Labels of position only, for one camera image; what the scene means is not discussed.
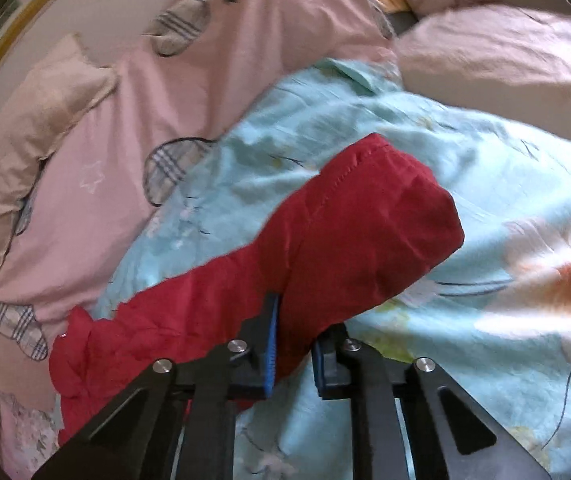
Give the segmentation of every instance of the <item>folded red clothing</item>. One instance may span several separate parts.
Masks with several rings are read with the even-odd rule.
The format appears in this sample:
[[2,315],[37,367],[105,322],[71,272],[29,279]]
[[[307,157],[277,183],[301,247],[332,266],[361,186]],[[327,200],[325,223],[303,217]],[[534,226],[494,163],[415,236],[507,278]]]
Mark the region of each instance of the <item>folded red clothing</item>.
[[120,305],[113,320],[76,307],[50,357],[62,444],[158,358],[198,359],[283,295],[277,379],[314,338],[403,291],[463,243],[446,190],[412,156],[371,134],[288,197],[249,245]]

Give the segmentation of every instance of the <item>silver screw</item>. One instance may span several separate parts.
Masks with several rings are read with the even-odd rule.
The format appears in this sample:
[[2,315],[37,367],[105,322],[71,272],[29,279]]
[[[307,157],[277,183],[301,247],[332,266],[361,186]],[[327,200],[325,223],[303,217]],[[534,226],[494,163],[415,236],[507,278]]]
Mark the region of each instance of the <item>silver screw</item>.
[[233,354],[240,354],[248,349],[248,344],[243,339],[233,339],[228,343],[228,350]]
[[169,359],[159,359],[152,365],[152,370],[158,374],[167,374],[172,369],[172,361]]
[[433,372],[437,368],[437,364],[429,357],[419,357],[414,364],[422,372]]
[[347,338],[343,341],[343,349],[346,352],[356,352],[361,349],[361,342],[358,339]]

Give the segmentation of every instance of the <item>red cloth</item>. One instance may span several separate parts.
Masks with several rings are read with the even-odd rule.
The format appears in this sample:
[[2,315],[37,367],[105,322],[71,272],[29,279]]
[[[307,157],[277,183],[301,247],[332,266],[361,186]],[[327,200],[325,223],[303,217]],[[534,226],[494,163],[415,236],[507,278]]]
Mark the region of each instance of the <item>red cloth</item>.
[[283,294],[277,377],[313,339],[400,293],[463,243],[452,197],[378,134],[346,148],[288,197],[250,245],[159,283],[113,320],[76,307],[50,357],[62,444],[158,358],[198,359]]

